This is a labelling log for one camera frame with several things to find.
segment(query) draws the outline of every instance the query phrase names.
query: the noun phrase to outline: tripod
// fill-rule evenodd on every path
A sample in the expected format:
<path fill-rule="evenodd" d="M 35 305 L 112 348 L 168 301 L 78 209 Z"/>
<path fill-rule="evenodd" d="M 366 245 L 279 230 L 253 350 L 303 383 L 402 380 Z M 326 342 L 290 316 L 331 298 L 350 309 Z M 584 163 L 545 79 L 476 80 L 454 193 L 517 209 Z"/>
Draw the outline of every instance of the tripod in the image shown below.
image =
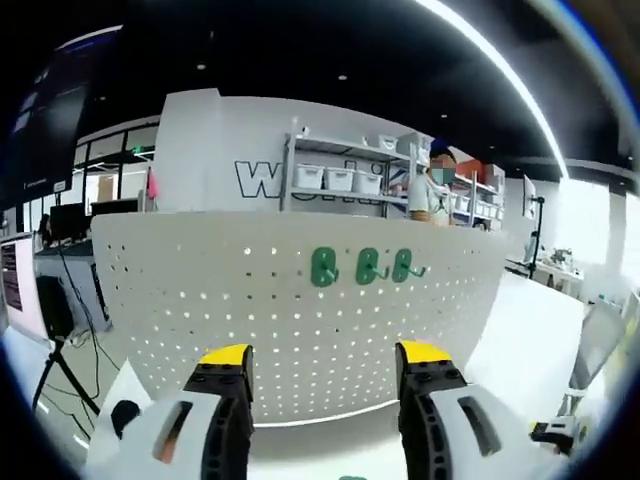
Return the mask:
<path fill-rule="evenodd" d="M 527 266 L 529 269 L 529 280 L 533 278 L 533 273 L 536 271 L 536 261 L 538 260 L 538 249 L 540 248 L 540 235 L 542 233 L 542 208 L 544 206 L 544 197 L 533 197 L 533 202 L 538 204 L 538 235 L 536 235 L 536 246 L 533 250 L 533 260 Z"/>
<path fill-rule="evenodd" d="M 33 395 L 33 404 L 32 404 L 33 410 L 35 410 L 36 406 L 38 405 L 38 399 L 40 398 L 40 394 L 42 393 L 44 384 L 47 381 L 47 377 L 49 376 L 51 367 L 53 367 L 54 363 L 57 363 L 58 365 L 60 365 L 60 368 L 62 369 L 62 373 L 64 373 L 64 375 L 69 380 L 69 383 L 71 383 L 75 391 L 78 392 L 80 399 L 87 404 L 87 406 L 91 409 L 93 413 L 95 413 L 96 415 L 100 415 L 100 409 L 98 408 L 96 403 L 91 399 L 91 397 L 89 397 L 89 394 L 84 389 L 82 384 L 78 381 L 76 376 L 73 374 L 73 371 L 71 370 L 71 368 L 69 368 L 69 365 L 67 364 L 66 360 L 62 356 L 62 347 L 64 346 L 64 342 L 62 340 L 55 340 L 55 339 L 54 339 L 54 342 L 55 342 L 55 348 L 53 352 L 49 354 L 49 358 L 47 358 L 47 361 L 44 365 L 44 371 L 42 372 L 42 376 L 40 377 L 40 381 L 38 382 L 38 387 L 36 388 L 36 393 Z"/>

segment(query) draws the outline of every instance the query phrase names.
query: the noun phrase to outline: black ceiling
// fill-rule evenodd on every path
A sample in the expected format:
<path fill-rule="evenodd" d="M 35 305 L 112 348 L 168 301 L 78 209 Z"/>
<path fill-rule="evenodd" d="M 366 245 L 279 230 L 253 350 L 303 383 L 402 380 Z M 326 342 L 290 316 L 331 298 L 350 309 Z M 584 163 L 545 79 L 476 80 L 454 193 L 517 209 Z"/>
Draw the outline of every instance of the black ceiling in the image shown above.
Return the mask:
<path fill-rule="evenodd" d="M 10 54 L 5 66 L 15 72 L 8 113 L 55 46 L 124 23 L 96 78 L 80 135 L 159 114 L 166 93 L 217 87 L 223 95 L 294 98 L 370 113 L 502 165 L 519 156 L 551 156 L 502 73 L 413 0 L 54 3 L 35 18 L 24 3 L 22 12 L 10 12 L 11 28 L 3 33 L 10 36 L 3 42 Z M 520 74 L 565 156 L 628 166 L 617 152 L 616 119 L 591 73 L 542 17 L 522 0 L 445 3 Z M 198 63 L 207 68 L 198 70 Z M 2 126 L 9 124 L 6 114 Z"/>

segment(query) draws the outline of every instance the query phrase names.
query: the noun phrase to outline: face mask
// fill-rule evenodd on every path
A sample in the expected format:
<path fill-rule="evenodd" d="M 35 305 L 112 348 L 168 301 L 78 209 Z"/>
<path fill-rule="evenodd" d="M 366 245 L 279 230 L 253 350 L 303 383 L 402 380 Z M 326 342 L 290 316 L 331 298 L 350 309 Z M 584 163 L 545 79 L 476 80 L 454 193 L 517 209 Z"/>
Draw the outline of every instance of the face mask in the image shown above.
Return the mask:
<path fill-rule="evenodd" d="M 453 179 L 456 176 L 455 168 L 445 168 L 442 173 L 442 181 L 444 185 L 450 185 L 453 183 Z"/>
<path fill-rule="evenodd" d="M 444 185 L 444 172 L 441 168 L 432 169 L 431 176 L 433 177 L 433 181 L 438 185 Z"/>
<path fill-rule="evenodd" d="M 433 181 L 438 185 L 450 185 L 456 175 L 453 168 L 434 168 L 431 171 Z"/>

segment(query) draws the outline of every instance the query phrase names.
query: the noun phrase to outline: pink object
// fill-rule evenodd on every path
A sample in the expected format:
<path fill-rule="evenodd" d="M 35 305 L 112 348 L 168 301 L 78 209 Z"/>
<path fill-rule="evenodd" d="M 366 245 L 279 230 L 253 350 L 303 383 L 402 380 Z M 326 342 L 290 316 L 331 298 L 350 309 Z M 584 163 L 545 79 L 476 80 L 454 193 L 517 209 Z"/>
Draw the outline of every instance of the pink object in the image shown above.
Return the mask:
<path fill-rule="evenodd" d="M 158 186 L 156 185 L 156 177 L 149 167 L 149 180 L 148 180 L 148 195 L 149 198 L 156 198 L 158 196 Z"/>

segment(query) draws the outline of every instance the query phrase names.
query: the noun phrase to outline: curved pegboard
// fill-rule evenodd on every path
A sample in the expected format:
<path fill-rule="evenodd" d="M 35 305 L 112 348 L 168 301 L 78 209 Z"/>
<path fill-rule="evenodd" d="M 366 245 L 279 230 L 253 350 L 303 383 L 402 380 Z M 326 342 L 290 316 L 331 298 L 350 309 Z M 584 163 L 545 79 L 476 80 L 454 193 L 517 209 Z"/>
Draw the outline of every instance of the curved pegboard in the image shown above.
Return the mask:
<path fill-rule="evenodd" d="M 499 238 L 466 228 L 323 214 L 122 214 L 94 219 L 98 274 L 117 343 L 150 395 L 175 391 L 207 348 L 255 347 L 254 419 L 290 423 L 395 399 L 394 344 L 433 341 L 462 367 L 502 274 Z M 310 279 L 334 249 L 340 275 Z M 356 283 L 358 254 L 393 267 L 409 248 L 422 278 Z"/>

